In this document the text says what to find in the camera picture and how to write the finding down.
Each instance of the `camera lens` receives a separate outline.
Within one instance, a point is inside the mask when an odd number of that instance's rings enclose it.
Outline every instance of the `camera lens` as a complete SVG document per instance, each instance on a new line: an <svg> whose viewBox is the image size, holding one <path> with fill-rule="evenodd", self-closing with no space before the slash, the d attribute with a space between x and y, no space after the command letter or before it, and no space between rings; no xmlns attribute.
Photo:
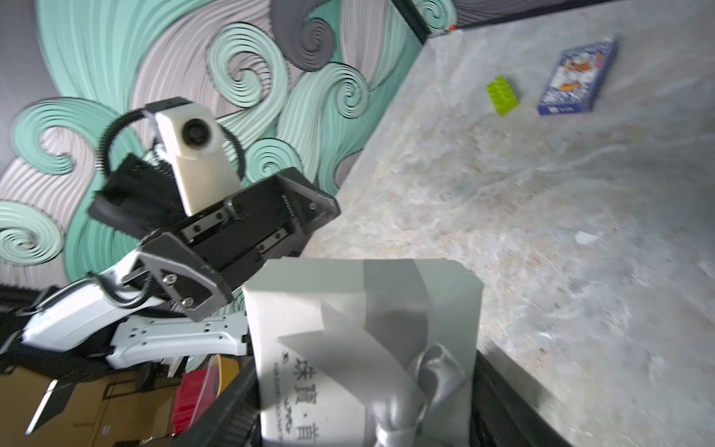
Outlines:
<svg viewBox="0 0 715 447"><path fill-rule="evenodd" d="M203 146L211 138L211 129L201 119L191 119L184 124L184 141L191 146Z"/></svg>

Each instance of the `ribbon bow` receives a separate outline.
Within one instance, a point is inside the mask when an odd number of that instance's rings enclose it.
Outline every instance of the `ribbon bow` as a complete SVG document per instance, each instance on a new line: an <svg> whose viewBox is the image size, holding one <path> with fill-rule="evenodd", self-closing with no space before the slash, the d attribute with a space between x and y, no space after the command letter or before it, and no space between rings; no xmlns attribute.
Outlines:
<svg viewBox="0 0 715 447"><path fill-rule="evenodd" d="M302 355L364 405L375 419L375 447L414 446L427 413L466 381L457 360L435 344L424 348L405 369L353 320L325 302L320 309L323 330L286 335L278 342Z"/></svg>

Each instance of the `black cable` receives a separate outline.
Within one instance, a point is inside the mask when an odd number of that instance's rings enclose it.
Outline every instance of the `black cable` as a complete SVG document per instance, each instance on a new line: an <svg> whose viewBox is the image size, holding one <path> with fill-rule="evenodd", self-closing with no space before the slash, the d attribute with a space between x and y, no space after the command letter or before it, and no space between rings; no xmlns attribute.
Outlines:
<svg viewBox="0 0 715 447"><path fill-rule="evenodd" d="M112 285L103 276L97 273L88 273L88 276L92 278L95 283L99 286L99 289L104 294L104 299L117 308L122 309L136 309L140 305L144 304L148 299L152 297L154 292L154 287L157 284L154 276L149 274L147 279L144 281L144 286L139 294L132 298L131 300L125 300L124 298L117 295L112 288Z"/></svg>
<svg viewBox="0 0 715 447"><path fill-rule="evenodd" d="M154 161L157 163L157 165L154 166L154 169L160 174L174 178L174 170L172 168L172 165L167 160L159 156L159 153L157 152L157 144L159 144L159 138L154 137L154 140L152 141L152 146L149 148L149 152L152 153Z"/></svg>
<svg viewBox="0 0 715 447"><path fill-rule="evenodd" d="M35 315L36 313L40 313L43 310L52 307L53 304L57 303L60 301L62 298L67 296L68 294L74 292L75 290L79 289L80 287L86 285L87 283L90 283L92 281L91 278L89 277L83 277L81 280L77 280L73 282L72 284L64 286L62 289L57 290L55 293L50 295L49 297L45 298L41 303L36 305L34 309L27 309L27 308L22 308L15 312L15 315L19 317L28 317L30 315Z"/></svg>
<svg viewBox="0 0 715 447"><path fill-rule="evenodd" d="M104 175L105 179L112 173L112 166L109 164L109 151L112 149L114 139L117 138L117 135L119 135L125 127L142 118L144 118L144 109L130 110L114 120L107 129L104 130L102 138L99 139L95 166L97 170Z"/></svg>
<svg viewBox="0 0 715 447"><path fill-rule="evenodd" d="M238 142L238 138L236 138L230 130L226 129L221 124L219 124L219 127L221 127L221 131L224 133L224 137L231 142L231 145L236 151L236 157L238 158L238 178L243 180L243 177L246 176L246 153L244 152L241 143Z"/></svg>

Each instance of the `gray concrete floor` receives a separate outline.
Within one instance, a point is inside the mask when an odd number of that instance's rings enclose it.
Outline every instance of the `gray concrete floor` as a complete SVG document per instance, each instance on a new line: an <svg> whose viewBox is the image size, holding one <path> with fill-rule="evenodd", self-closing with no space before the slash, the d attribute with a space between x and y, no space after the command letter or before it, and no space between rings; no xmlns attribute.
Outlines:
<svg viewBox="0 0 715 447"><path fill-rule="evenodd" d="M571 443L715 445L713 23L625 0L431 39L304 256L458 260L486 284L478 347ZM559 51L611 35L592 113L539 117Z"/></svg>

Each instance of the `screw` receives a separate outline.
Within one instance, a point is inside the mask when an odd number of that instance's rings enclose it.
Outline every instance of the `screw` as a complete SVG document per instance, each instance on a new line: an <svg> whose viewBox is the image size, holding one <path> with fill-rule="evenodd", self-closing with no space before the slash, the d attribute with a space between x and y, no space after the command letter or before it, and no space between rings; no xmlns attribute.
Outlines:
<svg viewBox="0 0 715 447"><path fill-rule="evenodd" d="M170 274L164 276L163 281L164 281L164 284L172 285L172 284L174 284L178 279L179 279L179 277L177 277L177 276L176 276L175 274L173 274L173 273L170 273Z"/></svg>

